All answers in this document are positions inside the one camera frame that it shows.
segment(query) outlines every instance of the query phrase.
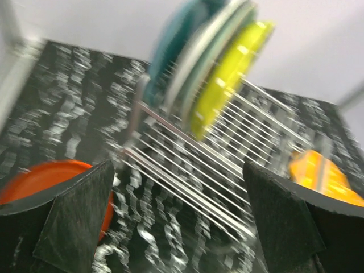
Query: wire rack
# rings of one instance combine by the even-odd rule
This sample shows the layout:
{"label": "wire rack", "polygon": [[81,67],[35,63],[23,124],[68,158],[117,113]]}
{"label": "wire rack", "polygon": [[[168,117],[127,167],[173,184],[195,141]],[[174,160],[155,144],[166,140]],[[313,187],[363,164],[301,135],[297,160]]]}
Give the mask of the wire rack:
{"label": "wire rack", "polygon": [[[135,94],[123,163],[188,204],[249,252],[256,231],[243,164],[251,160],[287,176],[291,154],[312,147],[313,131],[301,128],[286,105],[245,81],[205,140],[196,142],[181,129],[178,117],[151,109],[141,100],[147,83],[144,75]],[[303,130],[307,138],[301,136]]]}

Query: orange plate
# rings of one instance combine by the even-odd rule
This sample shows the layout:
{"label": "orange plate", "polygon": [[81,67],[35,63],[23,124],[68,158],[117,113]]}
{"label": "orange plate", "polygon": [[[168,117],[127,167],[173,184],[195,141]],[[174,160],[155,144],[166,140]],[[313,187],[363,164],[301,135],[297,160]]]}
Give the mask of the orange plate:
{"label": "orange plate", "polygon": [[[322,155],[312,150],[302,154],[293,154],[293,160],[289,163],[292,178],[301,186],[315,191],[322,160]],[[351,189],[346,176],[332,161],[326,161],[325,170],[323,177],[325,187],[321,192],[322,194],[342,202],[364,207],[364,200]]]}
{"label": "orange plate", "polygon": [[[4,190],[0,193],[0,205],[53,187],[90,168],[92,168],[90,164],[76,160],[45,162],[36,165],[30,169],[30,172],[19,174],[5,186]],[[104,222],[102,223],[99,241],[104,237],[113,218],[112,203],[113,195],[111,194],[106,208]]]}

